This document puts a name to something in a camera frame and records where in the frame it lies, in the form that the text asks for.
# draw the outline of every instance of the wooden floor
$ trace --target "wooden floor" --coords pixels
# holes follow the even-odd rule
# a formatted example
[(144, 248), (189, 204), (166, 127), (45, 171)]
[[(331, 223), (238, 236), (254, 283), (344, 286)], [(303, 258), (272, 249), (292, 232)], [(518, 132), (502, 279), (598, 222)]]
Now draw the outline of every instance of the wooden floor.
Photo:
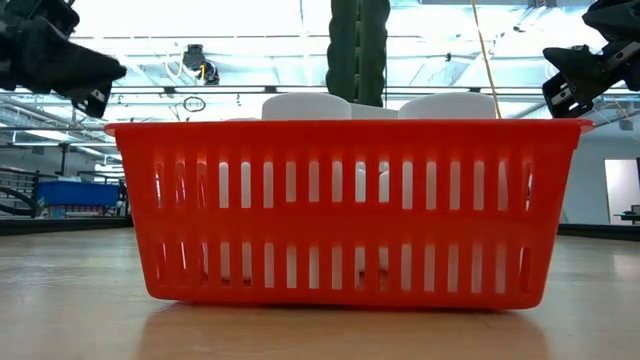
[(639, 359), (640, 243), (560, 238), (506, 313), (193, 307), (150, 298), (131, 230), (0, 237), (2, 359)]

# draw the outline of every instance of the red plastic basket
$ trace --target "red plastic basket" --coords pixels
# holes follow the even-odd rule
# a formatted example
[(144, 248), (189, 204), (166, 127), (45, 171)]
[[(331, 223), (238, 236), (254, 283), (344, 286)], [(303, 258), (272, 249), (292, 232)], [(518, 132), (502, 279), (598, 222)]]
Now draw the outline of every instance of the red plastic basket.
[(542, 299), (571, 157), (591, 127), (357, 120), (107, 131), (153, 297), (508, 309)]

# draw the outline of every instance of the blue bin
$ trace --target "blue bin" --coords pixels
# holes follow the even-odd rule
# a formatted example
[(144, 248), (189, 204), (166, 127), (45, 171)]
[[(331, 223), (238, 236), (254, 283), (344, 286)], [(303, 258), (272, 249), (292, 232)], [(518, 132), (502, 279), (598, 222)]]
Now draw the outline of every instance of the blue bin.
[(120, 186), (72, 181), (45, 181), (38, 185), (38, 200), (47, 206), (116, 206)]

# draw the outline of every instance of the ceiling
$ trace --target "ceiling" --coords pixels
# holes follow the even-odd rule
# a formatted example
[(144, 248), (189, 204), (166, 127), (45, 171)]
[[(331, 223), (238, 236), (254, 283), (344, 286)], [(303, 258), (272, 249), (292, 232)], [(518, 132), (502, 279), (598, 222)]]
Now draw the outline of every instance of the ceiling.
[[(433, 92), (428, 87), (481, 87), (488, 91), (469, 1), (392, 1), (387, 22), (388, 108), (399, 108), (412, 98)], [(536, 7), (543, 2), (477, 1), (495, 85), (503, 89), (499, 98), (505, 117), (549, 116), (539, 88), (556, 70), (542, 57), (542, 49), (576, 44), (599, 49), (606, 43), (581, 21), (593, 1), (546, 0), (547, 5), (557, 7)], [(326, 91), (324, 54), (329, 44), (330, 0), (78, 0), (74, 8), (81, 22), (72, 41), (114, 56), (128, 68), (127, 76), (115, 84), (104, 118), (77, 114), (72, 123), (80, 121), (80, 126), (187, 117), (192, 121), (260, 117), (262, 103), (274, 92), (273, 87), (265, 86), (287, 92)], [(207, 59), (219, 70), (220, 87), (202, 87), (194, 73), (180, 66), (188, 44), (204, 46)], [(205, 110), (186, 111), (183, 103), (191, 96), (189, 90), (161, 94), (167, 86), (197, 87), (192, 92), (206, 101)], [(68, 102), (53, 95), (0, 95), (53, 115), (56, 120), (50, 124), (61, 119), (68, 123), (74, 116)], [(606, 125), (620, 118), (614, 99), (625, 108), (637, 101), (626, 91), (601, 99), (600, 113), (592, 117), (607, 128), (598, 130), (607, 136), (622, 132), (615, 125)], [(9, 118), (3, 122), (11, 124)], [(109, 140), (101, 134), (80, 135), (91, 141)]]

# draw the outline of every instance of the blue container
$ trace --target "blue container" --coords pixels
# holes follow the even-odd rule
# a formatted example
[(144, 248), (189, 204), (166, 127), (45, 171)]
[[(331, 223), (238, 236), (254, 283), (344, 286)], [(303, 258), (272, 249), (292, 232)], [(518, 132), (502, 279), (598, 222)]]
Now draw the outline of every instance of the blue container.
[(116, 206), (120, 186), (72, 181), (44, 181), (38, 185), (38, 200), (47, 206)]

